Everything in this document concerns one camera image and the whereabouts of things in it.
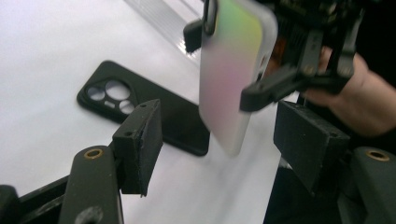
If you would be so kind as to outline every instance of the finger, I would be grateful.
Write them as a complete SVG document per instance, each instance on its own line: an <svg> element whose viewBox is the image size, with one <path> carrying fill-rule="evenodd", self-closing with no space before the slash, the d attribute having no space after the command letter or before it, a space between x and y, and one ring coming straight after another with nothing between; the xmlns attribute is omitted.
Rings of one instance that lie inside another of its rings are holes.
<svg viewBox="0 0 396 224"><path fill-rule="evenodd" d="M267 77L275 72L279 68L279 63L276 60L270 59L264 72L264 76Z"/></svg>
<svg viewBox="0 0 396 224"><path fill-rule="evenodd" d="M321 52L320 52L320 57L319 57L319 65L318 65L318 70L319 71L325 71L327 68L327 65L329 64L330 56L332 55L332 49L328 47L323 47Z"/></svg>
<svg viewBox="0 0 396 224"><path fill-rule="evenodd" d="M308 89L302 92L302 95L309 102L320 106L330 106L337 99L336 95L320 89Z"/></svg>

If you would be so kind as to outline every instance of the human hand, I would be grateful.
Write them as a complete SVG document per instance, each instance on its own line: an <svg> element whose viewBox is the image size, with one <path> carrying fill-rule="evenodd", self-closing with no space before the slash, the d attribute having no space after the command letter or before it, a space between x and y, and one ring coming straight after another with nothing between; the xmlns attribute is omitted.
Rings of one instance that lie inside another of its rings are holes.
<svg viewBox="0 0 396 224"><path fill-rule="evenodd" d="M331 54L331 49L323 48L319 71L326 69ZM359 54L355 55L353 65L354 75L338 94L312 88L302 96L315 105L328 107L362 136L374 137L396 128L396 90L371 71ZM278 67L277 61L270 61L265 75L270 76Z"/></svg>

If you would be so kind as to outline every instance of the brass insert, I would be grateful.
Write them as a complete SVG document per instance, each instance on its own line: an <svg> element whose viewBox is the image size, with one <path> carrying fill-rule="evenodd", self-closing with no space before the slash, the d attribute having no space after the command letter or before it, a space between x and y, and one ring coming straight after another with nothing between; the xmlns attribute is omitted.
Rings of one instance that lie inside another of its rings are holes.
<svg viewBox="0 0 396 224"><path fill-rule="evenodd" d="M94 159L97 159L97 158L101 157L102 155L103 155L103 150L102 149L93 148L93 149L88 150L84 154L84 157L85 157L85 159L88 159L88 160L94 160Z"/></svg>
<svg viewBox="0 0 396 224"><path fill-rule="evenodd" d="M390 157L382 151L367 150L366 155L376 161L389 161Z"/></svg>

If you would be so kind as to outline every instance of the iridescent phone back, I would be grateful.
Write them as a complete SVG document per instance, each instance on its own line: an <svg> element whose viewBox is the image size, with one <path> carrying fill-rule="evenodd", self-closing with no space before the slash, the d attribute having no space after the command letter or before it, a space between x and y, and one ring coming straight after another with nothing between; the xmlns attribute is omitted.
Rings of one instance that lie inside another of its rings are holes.
<svg viewBox="0 0 396 224"><path fill-rule="evenodd" d="M250 118L239 110L241 91L268 64L277 23L269 8L252 0L210 1L205 6L204 20L212 23L204 24L199 111L211 136L235 156Z"/></svg>

